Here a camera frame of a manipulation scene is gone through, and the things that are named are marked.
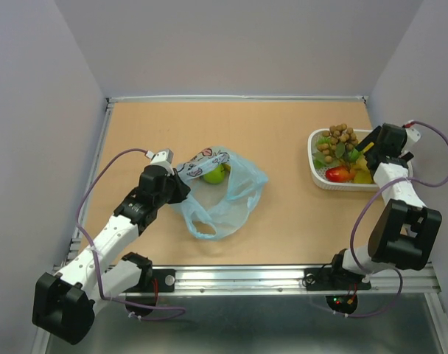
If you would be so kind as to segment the blue plastic bag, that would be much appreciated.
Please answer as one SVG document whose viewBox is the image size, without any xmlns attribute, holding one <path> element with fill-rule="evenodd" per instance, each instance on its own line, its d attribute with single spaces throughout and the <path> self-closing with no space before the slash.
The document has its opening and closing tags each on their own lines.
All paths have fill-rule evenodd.
<svg viewBox="0 0 448 354">
<path fill-rule="evenodd" d="M 224 182 L 206 183 L 202 176 L 219 164 L 225 168 Z M 268 183 L 267 175 L 253 162 L 223 146 L 203 149 L 176 170 L 191 191 L 172 208 L 200 240 L 220 240 L 241 229 Z"/>
</svg>

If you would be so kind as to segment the yellow banana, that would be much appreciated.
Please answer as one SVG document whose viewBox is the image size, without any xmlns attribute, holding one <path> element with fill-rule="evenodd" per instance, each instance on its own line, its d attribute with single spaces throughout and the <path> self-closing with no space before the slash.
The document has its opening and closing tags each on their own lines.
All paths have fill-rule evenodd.
<svg viewBox="0 0 448 354">
<path fill-rule="evenodd" d="M 359 144 L 358 146 L 356 146 L 356 149 L 361 153 L 365 153 L 366 151 L 370 150 L 373 146 L 374 146 L 374 143 L 369 142 L 366 145 Z"/>
</svg>

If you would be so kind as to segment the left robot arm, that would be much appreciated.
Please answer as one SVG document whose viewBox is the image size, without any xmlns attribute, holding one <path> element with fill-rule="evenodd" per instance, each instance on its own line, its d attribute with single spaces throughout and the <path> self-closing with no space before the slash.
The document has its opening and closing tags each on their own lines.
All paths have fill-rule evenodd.
<svg viewBox="0 0 448 354">
<path fill-rule="evenodd" d="M 147 289 L 151 262 L 138 254 L 125 255 L 112 270 L 112 261 L 157 218 L 166 204 L 184 201 L 190 189 L 168 162 L 146 166 L 139 184 L 110 216 L 89 246 L 56 274 L 43 274 L 35 284 L 32 323 L 77 344 L 91 329 L 96 315 L 121 292 Z"/>
</svg>

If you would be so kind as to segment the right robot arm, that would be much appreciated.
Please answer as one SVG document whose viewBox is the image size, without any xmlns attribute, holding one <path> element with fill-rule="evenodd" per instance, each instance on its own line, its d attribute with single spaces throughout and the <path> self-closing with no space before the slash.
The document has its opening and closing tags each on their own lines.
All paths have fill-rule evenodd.
<svg viewBox="0 0 448 354">
<path fill-rule="evenodd" d="M 351 246 L 333 257 L 327 279 L 336 288 L 358 285 L 387 269 L 420 271 L 426 266 L 442 216 L 417 196 L 410 178 L 410 148 L 420 137 L 411 124 L 385 123 L 357 146 L 385 208 L 366 245 Z"/>
</svg>

